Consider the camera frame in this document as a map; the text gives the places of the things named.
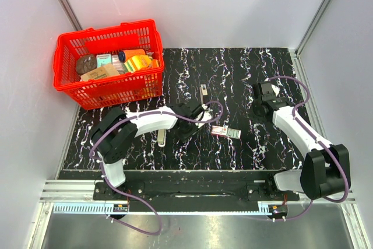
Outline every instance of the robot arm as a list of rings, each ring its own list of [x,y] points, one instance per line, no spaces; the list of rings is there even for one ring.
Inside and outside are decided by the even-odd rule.
[[[122,160],[125,158],[133,139],[137,136],[160,129],[177,129],[178,137],[184,141],[195,134],[204,123],[191,123],[168,114],[154,114],[154,112],[174,113],[189,119],[208,121],[212,116],[206,106],[202,106],[196,99],[187,104],[174,104],[163,106],[156,110],[147,111],[141,118],[134,118],[122,124],[118,130],[112,131],[98,146],[98,156],[103,161],[104,171],[109,182],[114,186],[120,186],[125,182]],[[96,143],[106,131],[113,125],[126,118],[138,116],[141,113],[124,113],[120,108],[112,109],[93,128],[91,139]]]
[[[282,171],[275,175],[276,187],[281,191],[304,192],[311,199],[318,199],[344,190],[344,181],[336,165],[318,143],[321,141],[339,161],[349,184],[349,152],[343,145],[333,145],[323,138],[295,112],[284,98],[277,97],[278,88],[270,82],[253,85],[254,101],[251,115],[259,122],[271,122],[280,128],[295,144],[305,161],[302,170]],[[316,140],[300,124],[312,133]]]

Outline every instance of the black table surface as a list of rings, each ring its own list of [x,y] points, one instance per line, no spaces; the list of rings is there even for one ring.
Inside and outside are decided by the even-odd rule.
[[[205,83],[211,100],[224,107],[215,125],[241,130],[241,139],[210,134],[211,125],[186,142],[173,131],[167,132],[166,146],[157,144],[157,133],[137,137],[124,159],[125,170],[257,170],[298,169],[303,158],[289,138],[272,124],[258,124],[248,117],[253,101],[251,85],[268,77],[295,77],[286,48],[178,48],[165,49],[163,95],[118,105],[123,110],[145,111],[166,103],[182,103],[192,97],[200,99],[199,85]],[[273,81],[280,96],[291,103],[302,101],[301,90],[292,81]],[[86,111],[80,109],[60,178],[83,178],[97,175],[98,164],[89,159],[92,143],[89,131],[112,107]],[[308,121],[305,108],[300,115]]]

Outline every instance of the gray wall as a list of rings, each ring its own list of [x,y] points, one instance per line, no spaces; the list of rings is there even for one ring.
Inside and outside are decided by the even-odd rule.
[[[69,1],[85,29],[152,18],[165,48],[295,48],[322,0]]]
[[[373,1],[333,0],[301,54],[327,137],[350,151],[352,190],[373,241]]]
[[[45,180],[55,176],[75,104],[52,86],[57,0],[0,0],[0,247],[22,248]]]

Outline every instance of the red plastic basket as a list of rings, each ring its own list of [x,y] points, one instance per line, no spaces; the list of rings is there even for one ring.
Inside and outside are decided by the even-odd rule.
[[[75,72],[76,61],[84,55],[116,54],[119,50],[137,48],[154,52],[153,58],[159,60],[160,66],[87,82],[80,82]],[[160,96],[164,71],[162,51],[154,20],[65,33],[58,37],[54,54],[53,86],[86,110]]]

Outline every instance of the metal floor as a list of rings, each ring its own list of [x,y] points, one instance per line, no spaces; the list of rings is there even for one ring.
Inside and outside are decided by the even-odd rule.
[[[289,216],[301,211],[290,205]],[[154,216],[127,216],[126,222],[156,230]],[[304,217],[272,223],[244,216],[163,216],[160,236],[146,236],[103,216],[52,214],[43,249],[95,248],[353,248],[337,205],[313,205]]]

